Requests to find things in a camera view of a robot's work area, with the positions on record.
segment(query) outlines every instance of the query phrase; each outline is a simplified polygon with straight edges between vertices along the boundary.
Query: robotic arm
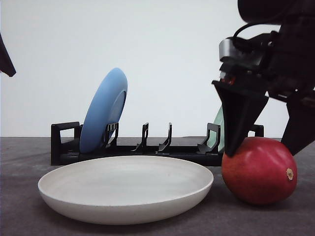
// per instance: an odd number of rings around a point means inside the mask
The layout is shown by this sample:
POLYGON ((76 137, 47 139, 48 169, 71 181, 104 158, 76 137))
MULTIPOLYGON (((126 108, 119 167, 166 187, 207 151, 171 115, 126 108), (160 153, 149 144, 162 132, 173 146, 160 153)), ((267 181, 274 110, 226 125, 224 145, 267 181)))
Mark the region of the robotic arm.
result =
POLYGON ((235 153, 271 97, 287 105, 282 143, 295 155, 315 140, 315 2, 238 0, 238 7, 248 24, 220 43, 221 79, 212 81, 222 101, 225 153, 235 153), (258 24, 281 28, 237 37, 258 24))

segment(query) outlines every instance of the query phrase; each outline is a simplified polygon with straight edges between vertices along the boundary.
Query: plate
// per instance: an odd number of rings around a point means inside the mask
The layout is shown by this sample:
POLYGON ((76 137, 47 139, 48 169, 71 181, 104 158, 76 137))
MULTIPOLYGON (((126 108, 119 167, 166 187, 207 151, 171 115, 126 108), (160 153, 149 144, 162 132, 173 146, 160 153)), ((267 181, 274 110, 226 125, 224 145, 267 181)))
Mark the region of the plate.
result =
POLYGON ((130 225, 183 213, 209 192, 206 167, 169 157, 105 157, 67 165, 44 175, 44 201, 69 218, 96 224, 130 225))
POLYGON ((104 78, 84 120, 80 137, 81 153, 92 152, 103 144, 106 125, 118 122, 122 115, 127 87, 127 78, 119 68, 111 70, 104 78))

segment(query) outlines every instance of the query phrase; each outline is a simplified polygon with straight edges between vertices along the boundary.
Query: bowl rim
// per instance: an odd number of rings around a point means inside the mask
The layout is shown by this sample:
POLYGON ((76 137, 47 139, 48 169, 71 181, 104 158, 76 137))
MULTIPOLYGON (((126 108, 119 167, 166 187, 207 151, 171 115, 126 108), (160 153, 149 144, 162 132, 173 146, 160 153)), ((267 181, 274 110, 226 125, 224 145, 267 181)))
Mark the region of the bowl rim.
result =
POLYGON ((90 206, 90 207, 131 207, 131 206, 143 206, 143 205, 159 204, 159 203, 165 203, 165 202, 169 202, 169 201, 183 199, 183 198, 195 195, 197 193, 200 193, 200 192, 204 191, 207 188, 210 188, 210 186, 212 185, 212 183, 214 181, 213 173, 208 168, 206 168, 205 166, 199 165, 199 164, 191 162, 191 161, 178 159, 178 158, 172 158, 172 157, 166 157, 166 156, 149 156, 149 155, 147 155, 147 156, 146 155, 111 156, 111 157, 103 157, 103 158, 98 158, 98 159, 91 159, 91 160, 76 162, 76 163, 73 163, 73 164, 70 164, 70 165, 65 165, 65 166, 59 167, 59 168, 54 169, 54 170, 46 173, 45 175, 43 175, 43 177, 40 178, 40 180, 38 181, 38 184, 37 184, 39 192, 41 194, 45 195, 46 197, 50 198, 50 199, 53 199, 53 200, 58 201, 58 202, 63 202, 63 203, 66 203, 66 204, 74 204, 74 205, 90 206), (119 157, 148 157, 148 158, 152 158, 153 157, 153 158, 163 158, 163 159, 167 158, 167 159, 172 159, 172 160, 176 160, 176 161, 189 162, 190 164, 196 165, 196 166, 201 167, 204 170, 208 171, 209 174, 210 174, 210 176, 209 176, 210 177, 210 181, 209 181, 209 183, 207 183, 206 186, 204 186, 204 187, 202 187, 202 188, 200 188, 200 189, 198 189, 196 191, 193 191, 191 193, 187 193, 187 194, 184 194, 184 195, 181 195, 181 196, 178 196, 178 197, 174 197, 174 198, 170 198, 170 199, 166 199, 166 200, 162 200, 162 201, 144 202, 144 203, 138 203, 138 204, 119 204, 119 205, 106 205, 106 204, 100 205, 100 204, 90 204, 90 203, 85 204, 85 203, 79 203, 79 202, 65 201, 65 200, 62 200, 60 198, 52 197, 50 194, 45 192, 43 190, 42 186, 41 186, 41 182, 43 181, 43 179, 47 178, 48 175, 50 175, 53 172, 60 171, 60 169, 68 168, 68 166, 70 166, 70 165, 80 165, 80 164, 82 164, 84 162, 102 161, 102 160, 107 160, 107 159, 111 159, 111 158, 119 158, 119 157))

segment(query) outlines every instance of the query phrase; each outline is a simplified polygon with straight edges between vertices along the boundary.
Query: black object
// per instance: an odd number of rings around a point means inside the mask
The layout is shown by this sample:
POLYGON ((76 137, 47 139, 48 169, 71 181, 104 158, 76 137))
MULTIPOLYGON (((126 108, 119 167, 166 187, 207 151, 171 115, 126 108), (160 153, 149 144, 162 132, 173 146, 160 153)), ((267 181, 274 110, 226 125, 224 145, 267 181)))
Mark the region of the black object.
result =
POLYGON ((286 102, 289 112, 282 142, 296 154, 315 140, 315 1, 239 0, 248 24, 220 45, 221 80, 213 81, 222 100, 225 151, 233 155, 269 97, 286 102), (242 39, 237 34, 256 24, 281 24, 242 39))
MULTIPOLYGON (((172 146, 172 123, 169 123, 168 137, 163 144, 156 146, 147 145, 149 134, 149 123, 142 126, 142 139, 140 144, 118 145, 119 124, 107 124, 104 131, 104 145, 91 153, 80 153, 80 132, 83 125, 79 122, 60 123, 51 125, 51 165, 67 165, 79 161, 109 156, 128 155, 154 155, 178 158, 192 161, 203 166, 220 166, 223 153, 218 153, 220 144, 220 126, 208 123, 206 139, 196 146, 172 146), (62 143, 60 131, 74 129, 73 140, 62 143), (216 134, 216 142, 212 147, 207 146, 211 131, 216 134), (108 143, 111 132, 115 132, 115 137, 108 143)), ((263 126, 253 126, 251 131, 256 136, 263 137, 263 126)))
POLYGON ((1 34, 0 34, 0 71, 12 77, 16 71, 10 59, 10 56, 5 48, 1 34))
POLYGON ((291 0, 238 0, 238 9, 240 15, 247 23, 269 21, 270 24, 280 25, 283 16, 279 15, 289 4, 291 0))

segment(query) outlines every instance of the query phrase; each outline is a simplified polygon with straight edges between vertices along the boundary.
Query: white bowl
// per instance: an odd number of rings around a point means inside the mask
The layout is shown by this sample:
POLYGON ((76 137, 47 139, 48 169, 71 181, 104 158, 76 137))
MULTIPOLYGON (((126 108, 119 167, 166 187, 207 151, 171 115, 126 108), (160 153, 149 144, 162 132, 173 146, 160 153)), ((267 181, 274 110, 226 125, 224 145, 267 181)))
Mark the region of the white bowl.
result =
POLYGON ((209 192, 205 167, 157 156, 105 157, 53 170, 38 182, 44 201, 72 219, 108 225, 166 219, 197 205, 209 192))

